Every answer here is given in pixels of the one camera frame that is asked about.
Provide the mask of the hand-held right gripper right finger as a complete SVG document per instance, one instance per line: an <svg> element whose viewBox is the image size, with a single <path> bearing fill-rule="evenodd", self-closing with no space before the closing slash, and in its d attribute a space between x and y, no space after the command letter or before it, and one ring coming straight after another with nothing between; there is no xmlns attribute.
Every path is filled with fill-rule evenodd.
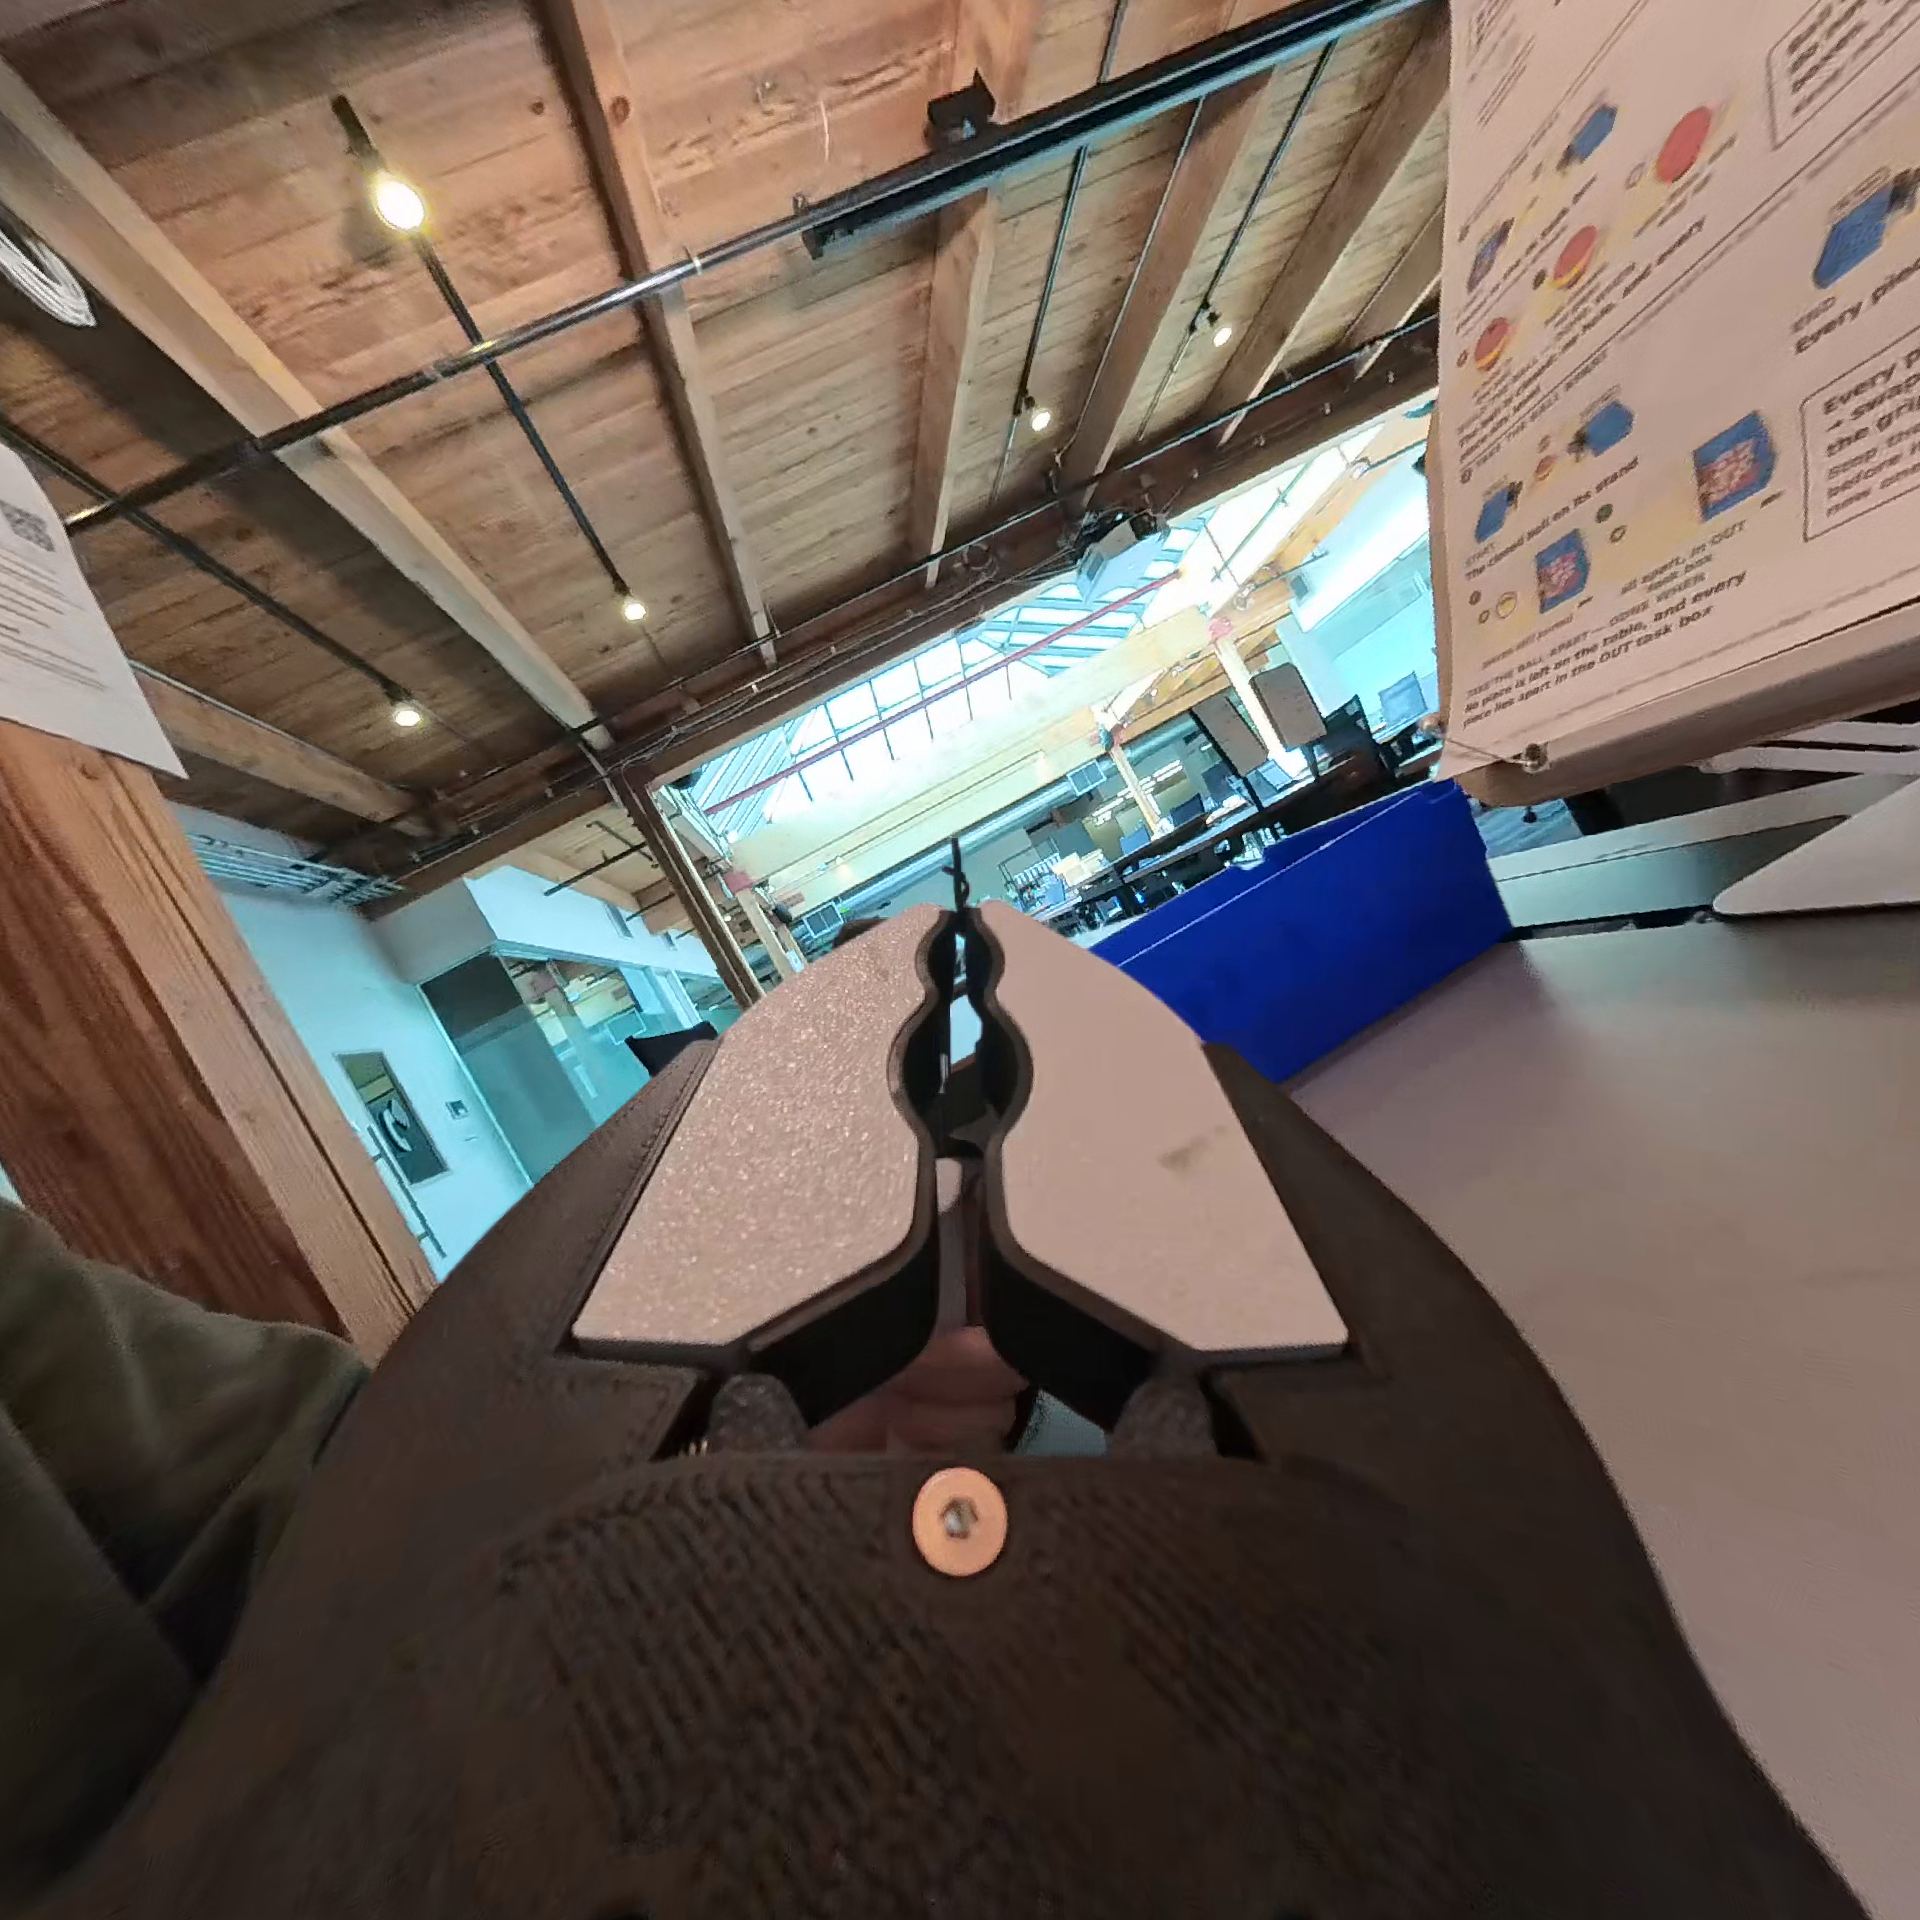
<svg viewBox="0 0 1920 1920"><path fill-rule="evenodd" d="M1115 1428L1155 1379L1341 1355L1352 1330L1205 1042L1005 903L968 926L978 1305L1038 1391Z"/></svg>

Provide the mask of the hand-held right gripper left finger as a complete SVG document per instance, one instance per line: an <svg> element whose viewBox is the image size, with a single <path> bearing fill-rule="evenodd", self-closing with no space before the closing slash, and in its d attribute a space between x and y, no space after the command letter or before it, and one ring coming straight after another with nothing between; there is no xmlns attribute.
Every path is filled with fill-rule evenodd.
<svg viewBox="0 0 1920 1920"><path fill-rule="evenodd" d="M818 1427L941 1317L940 1151L956 919L915 905L708 1046L570 1340L768 1375Z"/></svg>

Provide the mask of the blue plastic bin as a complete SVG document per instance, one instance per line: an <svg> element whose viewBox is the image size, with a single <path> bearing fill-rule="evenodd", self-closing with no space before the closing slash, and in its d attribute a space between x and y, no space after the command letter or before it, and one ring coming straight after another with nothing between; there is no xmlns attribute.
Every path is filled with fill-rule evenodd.
<svg viewBox="0 0 1920 1920"><path fill-rule="evenodd" d="M1280 838L1096 953L1284 1083L1514 938L1467 796L1426 781Z"/></svg>

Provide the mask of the ceiling-mounted grey unit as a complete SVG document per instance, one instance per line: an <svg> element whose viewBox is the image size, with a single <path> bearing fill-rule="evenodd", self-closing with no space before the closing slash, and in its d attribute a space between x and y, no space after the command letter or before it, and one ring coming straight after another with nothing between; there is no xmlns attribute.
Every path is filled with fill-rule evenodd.
<svg viewBox="0 0 1920 1920"><path fill-rule="evenodd" d="M1105 604L1147 580L1161 563L1168 521L1157 513L1128 513L1091 527L1074 555L1073 580L1085 604Z"/></svg>

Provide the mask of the white desk stand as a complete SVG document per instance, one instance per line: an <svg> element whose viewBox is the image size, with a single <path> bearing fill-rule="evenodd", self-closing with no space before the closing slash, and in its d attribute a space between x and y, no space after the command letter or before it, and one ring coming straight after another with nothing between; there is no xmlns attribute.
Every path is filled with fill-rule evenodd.
<svg viewBox="0 0 1920 1920"><path fill-rule="evenodd" d="M1678 774L1674 815L1490 854L1522 940L1917 908L1916 725L1835 725Z"/></svg>

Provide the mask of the person's green jacket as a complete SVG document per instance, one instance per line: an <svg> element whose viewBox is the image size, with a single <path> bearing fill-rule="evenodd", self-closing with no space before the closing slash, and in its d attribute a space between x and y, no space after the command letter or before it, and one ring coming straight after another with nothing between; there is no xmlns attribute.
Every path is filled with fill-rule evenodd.
<svg viewBox="0 0 1920 1920"><path fill-rule="evenodd" d="M218 1674L370 1367L2 1204L2 1914L124 1815Z"/></svg>

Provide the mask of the metal ceiling pipe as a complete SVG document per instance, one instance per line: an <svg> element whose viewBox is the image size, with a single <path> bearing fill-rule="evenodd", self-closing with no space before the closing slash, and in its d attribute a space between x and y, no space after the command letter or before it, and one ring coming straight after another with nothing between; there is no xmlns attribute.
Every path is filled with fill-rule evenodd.
<svg viewBox="0 0 1920 1920"><path fill-rule="evenodd" d="M1034 171L1066 153L1085 150L1178 107L1202 102L1230 84L1262 77L1286 59L1320 52L1352 31L1371 30L1406 12L1410 12L1410 3L1284 6L1274 17L1202 38L1178 55L1084 87L1049 107L1025 111L1005 125L985 125L880 177L852 183L827 198L809 202L780 219L736 230L707 249L686 251L664 268L624 279L598 295L564 305L481 342L468 342L459 353L435 357L309 415L230 438L150 483L110 493L105 502L76 513L65 521L65 527L72 535L86 535L184 492L253 463L275 462L284 453L320 441L337 429L348 429L404 401L493 369L517 353L547 345L562 334L627 314L638 305L659 302L694 279L729 270L780 244L803 242L809 255L820 255L859 238L912 223L1004 179Z"/></svg>

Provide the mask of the white printed paper sheet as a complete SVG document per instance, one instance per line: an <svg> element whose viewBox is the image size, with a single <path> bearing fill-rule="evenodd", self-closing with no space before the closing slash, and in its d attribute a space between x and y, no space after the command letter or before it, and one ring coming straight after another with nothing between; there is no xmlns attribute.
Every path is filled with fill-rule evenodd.
<svg viewBox="0 0 1920 1920"><path fill-rule="evenodd" d="M2 718L186 778L53 501L12 447L2 447Z"/></svg>

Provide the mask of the illustrated instruction poster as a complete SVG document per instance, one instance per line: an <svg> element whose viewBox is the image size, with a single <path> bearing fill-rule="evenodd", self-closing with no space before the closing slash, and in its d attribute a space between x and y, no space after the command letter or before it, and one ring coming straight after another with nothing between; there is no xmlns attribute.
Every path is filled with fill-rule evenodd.
<svg viewBox="0 0 1920 1920"><path fill-rule="evenodd" d="M1446 774L1557 798L1916 699L1917 5L1452 5Z"/></svg>

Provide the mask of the round white ceiling vent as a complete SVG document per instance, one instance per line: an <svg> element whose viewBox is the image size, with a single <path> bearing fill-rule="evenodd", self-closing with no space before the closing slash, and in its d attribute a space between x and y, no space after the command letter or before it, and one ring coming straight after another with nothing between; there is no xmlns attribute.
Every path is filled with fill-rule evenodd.
<svg viewBox="0 0 1920 1920"><path fill-rule="evenodd" d="M84 282L6 209L2 210L2 279L48 319L72 329L98 327Z"/></svg>

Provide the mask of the wooden post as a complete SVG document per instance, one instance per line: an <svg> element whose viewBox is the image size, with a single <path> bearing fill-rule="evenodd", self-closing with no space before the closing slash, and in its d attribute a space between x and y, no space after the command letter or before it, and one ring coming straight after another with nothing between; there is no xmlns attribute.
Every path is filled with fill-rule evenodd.
<svg viewBox="0 0 1920 1920"><path fill-rule="evenodd" d="M377 1361L435 1277L155 778L2 726L2 1155L68 1246Z"/></svg>

